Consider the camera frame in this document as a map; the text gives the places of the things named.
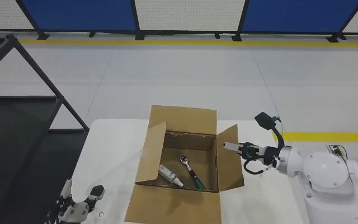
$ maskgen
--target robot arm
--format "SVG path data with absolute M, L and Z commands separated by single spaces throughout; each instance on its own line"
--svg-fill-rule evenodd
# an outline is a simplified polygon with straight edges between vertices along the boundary
M 311 182 L 321 188 L 338 188 L 349 179 L 347 165 L 336 156 L 316 152 L 307 157 L 302 157 L 296 148 L 286 146 L 282 135 L 275 128 L 275 121 L 281 121 L 278 117 L 271 118 L 265 113 L 260 113 L 255 119 L 261 127 L 274 131 L 279 140 L 277 148 L 260 147 L 249 142 L 224 143 L 226 149 L 237 151 L 246 160 L 243 167 L 248 173 L 258 175 L 273 167 L 290 178 L 297 175 L 302 176 L 304 185 L 307 185 L 307 187 L 310 186 Z M 254 160 L 261 161 L 267 168 L 260 171 L 249 170 L 247 164 Z
M 290 178 L 298 176 L 311 224 L 357 223 L 358 163 L 326 152 L 302 156 L 297 148 L 285 145 L 275 128 L 279 118 L 261 113 L 255 119 L 261 127 L 271 129 L 277 135 L 279 144 L 278 147 L 260 147 L 249 142 L 225 142 L 226 149 L 236 151 L 246 160 L 244 169 L 258 175 L 273 167 Z M 253 160 L 261 161 L 267 168 L 260 171 L 248 169 L 247 164 Z
M 56 209 L 49 213 L 47 223 L 81 223 L 87 219 L 89 213 L 95 209 L 96 202 L 105 194 L 102 185 L 92 188 L 89 196 L 83 202 L 74 202 L 71 194 L 72 180 L 67 179 L 63 186 Z

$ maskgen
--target green handle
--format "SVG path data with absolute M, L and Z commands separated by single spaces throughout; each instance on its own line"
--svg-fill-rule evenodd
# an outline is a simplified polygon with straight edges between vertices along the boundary
M 200 190 L 206 190 L 206 188 L 204 187 L 204 185 L 202 184 L 202 182 L 200 181 L 199 178 L 196 178 L 196 179 L 194 180 L 194 183 L 195 183 L 195 185 L 196 185 L 196 187 L 197 187 L 198 189 L 200 189 Z

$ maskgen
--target floor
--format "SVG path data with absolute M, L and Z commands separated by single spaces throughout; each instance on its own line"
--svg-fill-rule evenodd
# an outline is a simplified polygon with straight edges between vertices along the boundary
M 148 119 L 150 106 L 159 104 L 216 109 L 219 120 L 279 114 L 285 132 L 358 132 L 356 48 L 24 46 L 88 125 Z M 51 94 L 18 52 L 0 68 L 0 95 Z M 79 125 L 61 108 L 52 127 Z M 290 144 L 304 153 L 327 150 L 325 142 Z M 358 143 L 340 144 L 358 159 Z

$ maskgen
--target black shelf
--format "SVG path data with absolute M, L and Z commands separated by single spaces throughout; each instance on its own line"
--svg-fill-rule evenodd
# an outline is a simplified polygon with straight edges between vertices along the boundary
M 90 129 L 12 34 L 0 37 L 0 60 L 14 48 L 55 96 L 0 96 L 0 223 L 53 223 Z M 82 129 L 50 129 L 62 105 Z
M 71 178 L 88 132 L 49 130 L 3 216 L 4 223 L 44 223 Z
M 0 200 L 23 174 L 60 106 L 55 96 L 0 97 Z

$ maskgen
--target tube cap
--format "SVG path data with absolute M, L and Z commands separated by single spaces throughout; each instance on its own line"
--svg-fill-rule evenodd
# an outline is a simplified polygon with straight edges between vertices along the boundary
M 178 178 L 175 178 L 173 183 L 175 183 L 176 185 L 180 186 L 181 188 L 184 186 L 184 184 Z
M 184 184 L 179 180 L 178 186 L 180 186 L 182 188 L 184 186 Z

